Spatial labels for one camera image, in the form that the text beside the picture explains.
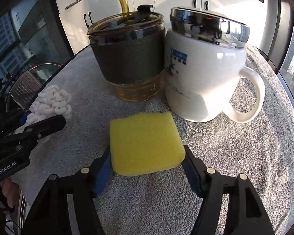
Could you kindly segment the person's left hand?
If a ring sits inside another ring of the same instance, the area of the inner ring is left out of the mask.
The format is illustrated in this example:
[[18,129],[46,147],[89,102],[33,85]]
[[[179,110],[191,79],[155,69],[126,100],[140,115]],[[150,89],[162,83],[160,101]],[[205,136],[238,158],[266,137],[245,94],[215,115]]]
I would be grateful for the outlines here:
[[8,206],[13,208],[18,204],[20,188],[19,185],[12,181],[11,178],[4,180],[2,193],[7,198]]

